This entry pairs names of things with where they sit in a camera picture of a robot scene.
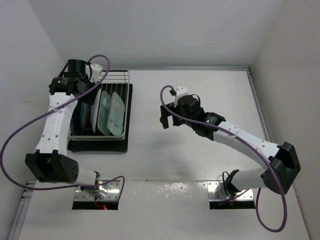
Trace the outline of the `red and teal round plate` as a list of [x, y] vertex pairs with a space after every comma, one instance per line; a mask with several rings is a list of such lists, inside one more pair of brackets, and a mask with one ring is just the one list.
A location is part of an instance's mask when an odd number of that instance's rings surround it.
[[97, 126], [97, 118], [98, 118], [98, 111], [99, 111], [99, 103], [100, 103], [100, 97], [101, 97], [101, 89], [97, 91], [94, 103], [91, 107], [91, 114], [90, 114], [90, 123], [92, 131], [96, 132], [96, 126]]

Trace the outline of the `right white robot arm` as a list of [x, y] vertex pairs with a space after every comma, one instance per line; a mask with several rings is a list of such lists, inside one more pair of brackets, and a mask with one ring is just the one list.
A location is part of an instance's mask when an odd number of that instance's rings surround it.
[[164, 129], [169, 127], [168, 117], [172, 117], [174, 126], [186, 125], [200, 137], [226, 145], [259, 165], [252, 170], [233, 170], [224, 181], [226, 195], [235, 196], [242, 190], [260, 188], [286, 195], [301, 170], [292, 144], [277, 144], [253, 136], [223, 116], [206, 112], [192, 95], [181, 97], [177, 103], [162, 104], [160, 114]]

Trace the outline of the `dark blue leaf-shaped dish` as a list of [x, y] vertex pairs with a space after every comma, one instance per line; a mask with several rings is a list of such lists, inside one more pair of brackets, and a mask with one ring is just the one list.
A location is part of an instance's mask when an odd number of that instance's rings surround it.
[[86, 128], [87, 115], [88, 115], [89, 105], [87, 103], [82, 103], [79, 113], [79, 125], [81, 132]]

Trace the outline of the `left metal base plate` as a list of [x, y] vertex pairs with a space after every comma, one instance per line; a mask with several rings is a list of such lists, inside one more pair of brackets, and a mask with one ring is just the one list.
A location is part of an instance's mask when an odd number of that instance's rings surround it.
[[74, 201], [76, 202], [116, 202], [119, 199], [121, 190], [121, 181], [115, 180], [107, 184], [93, 187], [81, 188], [78, 186], [75, 189]]

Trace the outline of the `metal base plate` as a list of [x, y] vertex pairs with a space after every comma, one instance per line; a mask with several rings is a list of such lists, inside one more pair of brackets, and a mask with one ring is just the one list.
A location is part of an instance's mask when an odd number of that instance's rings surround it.
[[222, 180], [208, 180], [207, 191], [208, 198], [210, 202], [231, 202], [231, 201], [253, 201], [254, 195], [251, 189], [242, 190], [240, 192], [236, 192], [235, 196], [231, 196], [231, 194], [226, 194], [223, 188]]
[[121, 181], [115, 180], [107, 184], [93, 187], [81, 188], [78, 186], [75, 189], [74, 201], [76, 202], [116, 202], [119, 199], [121, 190]]

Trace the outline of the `round dark teal plate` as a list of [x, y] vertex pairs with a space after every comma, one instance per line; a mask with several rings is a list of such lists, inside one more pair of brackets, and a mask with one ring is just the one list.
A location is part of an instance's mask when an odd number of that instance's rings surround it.
[[73, 136], [79, 136], [81, 134], [80, 113], [81, 106], [77, 104], [70, 120], [70, 132]]

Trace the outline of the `black drip tray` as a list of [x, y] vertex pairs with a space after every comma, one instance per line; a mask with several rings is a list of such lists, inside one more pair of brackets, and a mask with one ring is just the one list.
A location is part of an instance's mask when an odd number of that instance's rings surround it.
[[128, 151], [129, 127], [131, 117], [133, 85], [128, 85], [128, 114], [126, 116], [124, 140], [69, 140], [67, 149], [73, 153], [78, 152], [119, 152]]

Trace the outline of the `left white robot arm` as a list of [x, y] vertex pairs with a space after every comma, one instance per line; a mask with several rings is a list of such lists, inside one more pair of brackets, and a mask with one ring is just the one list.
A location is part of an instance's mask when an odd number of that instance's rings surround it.
[[95, 185], [98, 174], [79, 167], [67, 156], [67, 142], [72, 116], [80, 96], [92, 88], [103, 72], [101, 65], [70, 59], [67, 71], [52, 79], [49, 85], [49, 110], [44, 129], [34, 153], [25, 163], [41, 183]]

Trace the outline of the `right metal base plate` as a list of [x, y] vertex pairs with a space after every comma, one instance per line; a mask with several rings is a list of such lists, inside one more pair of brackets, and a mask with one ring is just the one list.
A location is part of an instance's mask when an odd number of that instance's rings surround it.
[[231, 202], [231, 201], [253, 201], [254, 195], [251, 189], [242, 190], [240, 192], [236, 192], [235, 196], [231, 196], [231, 194], [226, 194], [223, 188], [222, 180], [208, 180], [207, 191], [208, 198], [210, 202]]

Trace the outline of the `aluminium frame rail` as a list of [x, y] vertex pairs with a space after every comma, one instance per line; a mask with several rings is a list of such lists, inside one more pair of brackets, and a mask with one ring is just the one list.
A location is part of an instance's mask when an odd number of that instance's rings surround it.
[[264, 140], [267, 140], [268, 142], [273, 142], [274, 139], [273, 139], [273, 136], [272, 136], [272, 133], [270, 131], [270, 127], [269, 127], [269, 124], [267, 121], [266, 111], [263, 106], [263, 101], [261, 98], [260, 91], [258, 89], [258, 84], [255, 80], [255, 77], [253, 75], [252, 70], [249, 67], [245, 68], [245, 72], [247, 75], [247, 79], [248, 79], [248, 83], [249, 83], [249, 87], [250, 87], [250, 92], [253, 97], [255, 109], [256, 109], [256, 112], [258, 115], [258, 119], [260, 122], [260, 127], [262, 129]]

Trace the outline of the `light teal divided rectangular plate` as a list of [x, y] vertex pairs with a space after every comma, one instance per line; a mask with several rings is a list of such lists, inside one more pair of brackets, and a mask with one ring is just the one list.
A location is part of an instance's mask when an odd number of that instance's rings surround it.
[[110, 130], [108, 128], [108, 120], [111, 101], [112, 99], [110, 95], [106, 91], [103, 91], [100, 96], [100, 105], [98, 108], [97, 128], [105, 136], [110, 135]]

